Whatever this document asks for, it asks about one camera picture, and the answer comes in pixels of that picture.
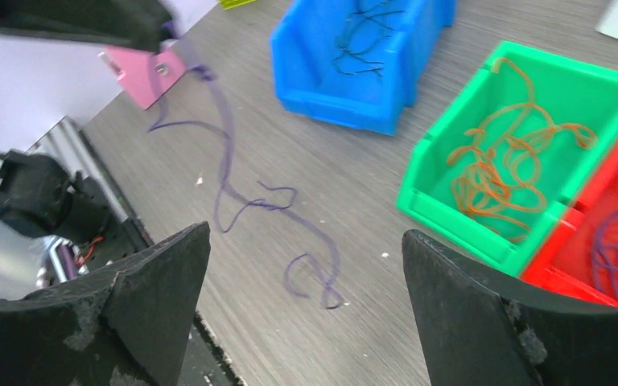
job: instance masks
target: table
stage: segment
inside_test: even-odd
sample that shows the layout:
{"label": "table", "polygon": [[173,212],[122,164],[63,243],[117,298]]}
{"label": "table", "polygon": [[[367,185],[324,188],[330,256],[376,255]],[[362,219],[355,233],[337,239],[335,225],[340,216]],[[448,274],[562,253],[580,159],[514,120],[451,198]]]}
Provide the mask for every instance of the table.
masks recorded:
{"label": "table", "polygon": [[[336,239],[337,289],[348,306],[321,309],[309,269],[282,286],[288,262],[306,251],[328,266],[320,240],[289,220],[252,209],[229,234],[212,234],[199,310],[251,386],[427,385],[404,283],[401,238],[420,228],[394,206],[410,150],[502,39],[618,69],[618,41],[595,32],[606,0],[459,0],[418,82],[398,135],[386,138],[285,112],[274,96],[268,38],[289,0],[216,8],[188,33],[219,75],[237,120],[232,183],[273,199],[256,184],[300,190],[296,211]],[[191,77],[168,94],[170,119],[218,124],[206,87]],[[212,220],[221,140],[191,127],[146,134],[157,117],[124,95],[85,127],[148,231],[160,240]],[[197,185],[198,178],[203,182]],[[239,205],[225,199],[228,222]]]}

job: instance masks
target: blue plastic box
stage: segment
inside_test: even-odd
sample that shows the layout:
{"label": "blue plastic box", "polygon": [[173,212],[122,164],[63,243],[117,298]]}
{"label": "blue plastic box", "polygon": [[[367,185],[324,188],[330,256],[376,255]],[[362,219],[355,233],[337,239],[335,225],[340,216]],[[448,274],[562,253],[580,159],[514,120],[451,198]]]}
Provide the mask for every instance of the blue plastic box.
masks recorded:
{"label": "blue plastic box", "polygon": [[[379,16],[365,22],[354,14],[375,7],[368,15]],[[454,16],[455,0],[295,0],[271,35],[276,96],[293,113],[394,135],[404,106],[416,101],[416,83],[441,30]],[[345,23],[363,25],[353,38],[341,39]],[[338,39],[367,53],[362,60],[335,61],[342,52]],[[380,75],[345,75],[366,68],[381,68]]]}

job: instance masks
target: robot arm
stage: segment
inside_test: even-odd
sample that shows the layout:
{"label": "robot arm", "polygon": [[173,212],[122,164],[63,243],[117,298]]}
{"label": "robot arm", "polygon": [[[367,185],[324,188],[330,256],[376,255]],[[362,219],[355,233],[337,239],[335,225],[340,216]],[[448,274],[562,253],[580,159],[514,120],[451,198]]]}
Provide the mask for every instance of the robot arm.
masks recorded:
{"label": "robot arm", "polygon": [[173,36],[158,0],[0,0],[0,34],[102,43],[159,53]]}

